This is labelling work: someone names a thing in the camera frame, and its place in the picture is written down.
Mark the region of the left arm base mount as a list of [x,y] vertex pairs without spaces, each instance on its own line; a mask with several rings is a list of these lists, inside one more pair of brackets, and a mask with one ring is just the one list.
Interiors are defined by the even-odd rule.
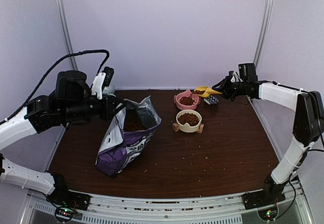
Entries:
[[46,200],[54,207],[54,218],[60,223],[67,223],[82,218],[82,211],[87,211],[91,196],[69,192],[67,198],[45,195]]

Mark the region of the purple pet food bag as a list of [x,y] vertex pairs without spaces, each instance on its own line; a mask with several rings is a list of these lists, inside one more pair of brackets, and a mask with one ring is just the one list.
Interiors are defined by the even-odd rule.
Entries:
[[126,99],[126,106],[113,117],[99,147],[96,168],[116,177],[144,150],[161,124],[151,97],[140,102]]

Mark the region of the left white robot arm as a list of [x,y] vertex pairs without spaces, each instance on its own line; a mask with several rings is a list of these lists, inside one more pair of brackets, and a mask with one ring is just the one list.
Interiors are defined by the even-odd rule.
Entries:
[[[112,68],[105,67],[88,86],[84,72],[60,72],[56,88],[49,96],[41,95],[28,100],[15,116],[1,124],[1,149],[53,127],[89,123],[93,118],[112,120],[126,107],[125,101],[107,93],[113,74]],[[73,200],[62,175],[37,172],[4,156],[1,156],[1,182],[53,195],[62,206],[69,205]]]

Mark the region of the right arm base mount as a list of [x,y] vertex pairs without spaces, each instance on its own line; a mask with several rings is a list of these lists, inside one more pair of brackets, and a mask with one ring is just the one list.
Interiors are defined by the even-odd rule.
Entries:
[[245,210],[257,210],[258,217],[263,221],[274,221],[279,214],[278,203],[286,198],[284,194],[279,194],[274,199],[265,200],[263,191],[246,192],[242,195]]

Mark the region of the yellow plastic food scoop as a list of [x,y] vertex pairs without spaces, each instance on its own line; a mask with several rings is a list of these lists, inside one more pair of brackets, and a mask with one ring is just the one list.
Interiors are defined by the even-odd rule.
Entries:
[[221,94],[221,92],[215,91],[215,90],[211,89],[208,86],[199,86],[199,87],[195,88],[194,90],[205,90],[204,94],[197,95],[197,96],[202,97],[202,98],[206,98],[211,94],[213,94],[213,95],[220,95]]

